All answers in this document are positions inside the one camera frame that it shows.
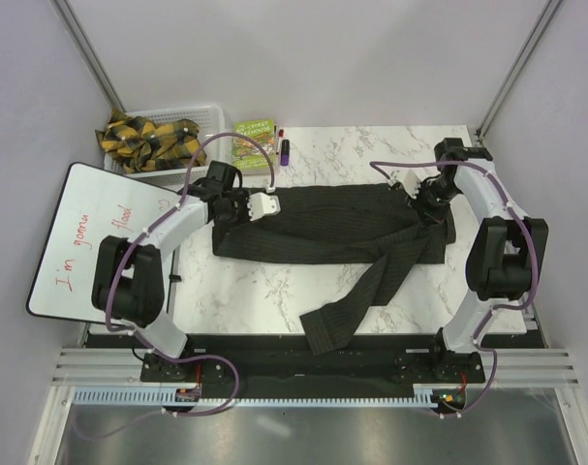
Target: table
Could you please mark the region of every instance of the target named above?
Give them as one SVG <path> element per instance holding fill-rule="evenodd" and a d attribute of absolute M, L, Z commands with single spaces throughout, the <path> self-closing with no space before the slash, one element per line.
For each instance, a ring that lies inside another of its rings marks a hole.
<path fill-rule="evenodd" d="M 279 167 L 279 187 L 379 183 L 372 160 L 433 161 L 434 145 L 446 137 L 470 144 L 465 126 L 286 128 L 290 165 Z M 418 170 L 421 177 L 434 169 Z M 244 185 L 265 185 L 247 176 Z M 415 265 L 386 307 L 371 307 L 357 334 L 435 333 L 446 325 L 466 294 L 466 258 L 479 225 L 463 196 L 451 203 L 457 239 L 444 264 Z M 172 308 L 187 333 L 302 334 L 299 316 L 337 300 L 368 264 L 290 265 L 214 257 L 211 225 L 180 247 Z M 504 312 L 489 332 L 523 333 L 520 312 Z"/>

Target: plaid cloth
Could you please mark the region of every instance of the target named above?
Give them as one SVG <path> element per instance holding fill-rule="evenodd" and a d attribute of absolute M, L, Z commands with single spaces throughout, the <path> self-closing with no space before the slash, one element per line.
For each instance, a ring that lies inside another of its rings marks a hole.
<path fill-rule="evenodd" d="M 199 125 L 190 119 L 157 125 L 144 116 L 113 109 L 104 131 L 96 131 L 102 148 L 125 172 L 186 168 L 199 148 Z M 205 153 L 195 166 L 205 165 Z"/>

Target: plastic basket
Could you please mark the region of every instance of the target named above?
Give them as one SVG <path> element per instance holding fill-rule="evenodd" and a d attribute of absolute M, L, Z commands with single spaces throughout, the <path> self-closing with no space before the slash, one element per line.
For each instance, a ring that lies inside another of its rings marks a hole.
<path fill-rule="evenodd" d="M 147 111 L 128 112 L 128 115 L 145 116 L 157 124 L 170 123 L 177 119 L 191 119 L 201 127 L 201 130 L 199 131 L 200 142 L 203 142 L 215 134 L 222 133 L 225 130 L 225 115 L 222 109 L 217 106 L 151 109 Z M 231 143 L 227 143 L 222 139 L 215 140 L 206 147 L 205 155 L 207 156 L 207 165 L 209 165 L 209 162 L 212 160 L 230 162 Z M 123 174 L 125 176 L 138 179 L 142 182 L 162 187 L 183 184 L 184 175 L 186 174 L 185 168 L 179 170 L 137 172 L 134 174 L 126 174 L 121 165 L 116 163 L 108 154 L 105 155 L 104 169 L 106 171 L 113 171 L 118 174 Z M 194 167 L 190 173 L 190 181 L 193 182 L 200 177 L 205 177 L 206 173 L 207 166 Z"/>

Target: book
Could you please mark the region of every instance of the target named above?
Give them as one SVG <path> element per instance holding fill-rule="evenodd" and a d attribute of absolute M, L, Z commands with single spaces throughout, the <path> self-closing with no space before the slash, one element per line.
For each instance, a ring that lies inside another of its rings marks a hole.
<path fill-rule="evenodd" d="M 236 123 L 233 128 L 239 134 L 248 136 L 267 152 L 272 166 L 278 166 L 275 147 L 276 131 L 273 119 L 256 119 Z M 269 166 L 264 155 L 248 140 L 234 138 L 232 142 L 232 163 L 244 174 L 266 174 Z"/>

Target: gray floor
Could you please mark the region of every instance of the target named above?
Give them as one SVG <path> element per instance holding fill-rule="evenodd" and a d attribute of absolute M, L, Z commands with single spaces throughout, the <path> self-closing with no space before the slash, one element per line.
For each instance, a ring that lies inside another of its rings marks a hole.
<path fill-rule="evenodd" d="M 84 432 L 100 434 L 148 410 L 81 406 L 73 414 Z M 568 465 L 575 459 L 553 394 L 492 391 L 462 419 L 370 408 L 156 416 L 94 443 L 66 432 L 57 463 Z"/>

